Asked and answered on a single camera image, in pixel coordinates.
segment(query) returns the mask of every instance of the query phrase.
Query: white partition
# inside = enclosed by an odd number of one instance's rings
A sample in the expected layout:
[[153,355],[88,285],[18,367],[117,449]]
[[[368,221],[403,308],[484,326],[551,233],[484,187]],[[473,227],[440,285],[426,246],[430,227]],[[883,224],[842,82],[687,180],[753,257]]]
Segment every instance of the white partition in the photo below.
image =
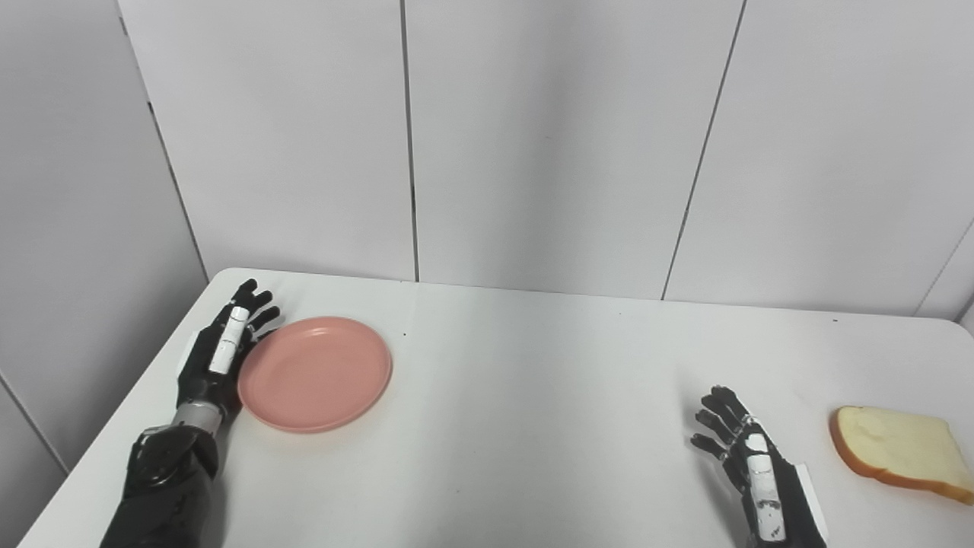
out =
[[913,314],[974,217],[972,20],[750,2],[666,298]]
[[956,320],[974,298],[974,221],[917,310],[918,316]]
[[115,5],[5,0],[0,44],[0,370],[70,467],[206,277]]
[[414,278],[394,0],[122,0],[210,275]]
[[0,546],[16,546],[64,473],[0,385]]
[[407,0],[420,278],[659,298],[739,10]]

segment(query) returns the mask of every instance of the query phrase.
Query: white bread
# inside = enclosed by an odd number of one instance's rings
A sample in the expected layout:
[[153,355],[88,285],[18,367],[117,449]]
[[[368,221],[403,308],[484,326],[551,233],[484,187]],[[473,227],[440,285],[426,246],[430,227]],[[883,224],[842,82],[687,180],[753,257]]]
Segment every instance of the white bread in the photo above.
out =
[[853,472],[974,505],[974,478],[947,421],[880,408],[844,407],[829,421],[836,450]]

